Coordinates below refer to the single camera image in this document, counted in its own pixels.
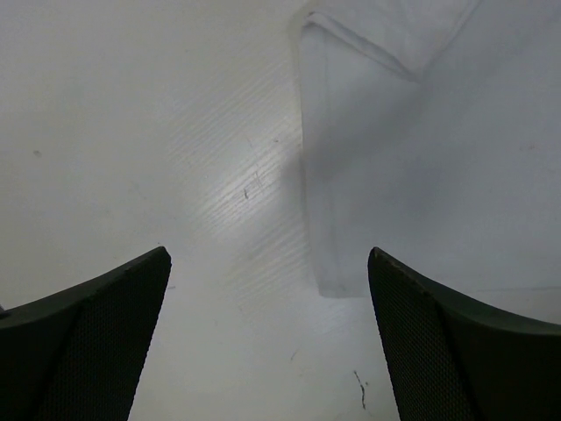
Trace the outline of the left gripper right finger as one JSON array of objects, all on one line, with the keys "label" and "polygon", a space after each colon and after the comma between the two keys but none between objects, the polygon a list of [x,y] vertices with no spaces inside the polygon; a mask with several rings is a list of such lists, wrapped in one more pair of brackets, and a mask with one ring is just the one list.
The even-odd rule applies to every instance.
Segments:
[{"label": "left gripper right finger", "polygon": [[375,247],[368,280],[401,420],[558,420],[560,327],[448,288]]}]

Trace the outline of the white skirt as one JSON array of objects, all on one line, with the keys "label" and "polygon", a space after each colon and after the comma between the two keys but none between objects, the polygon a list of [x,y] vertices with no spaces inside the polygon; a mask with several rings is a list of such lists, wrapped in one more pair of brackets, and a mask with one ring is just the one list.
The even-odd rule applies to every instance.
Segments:
[{"label": "white skirt", "polygon": [[560,284],[560,4],[322,1],[300,42],[319,292],[374,247],[465,291]]}]

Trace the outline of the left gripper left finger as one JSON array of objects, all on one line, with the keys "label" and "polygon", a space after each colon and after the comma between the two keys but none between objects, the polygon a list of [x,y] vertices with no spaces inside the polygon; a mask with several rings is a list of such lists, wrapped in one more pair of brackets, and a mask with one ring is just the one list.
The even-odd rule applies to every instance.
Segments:
[{"label": "left gripper left finger", "polygon": [[3,420],[126,420],[171,273],[159,246],[1,311]]}]

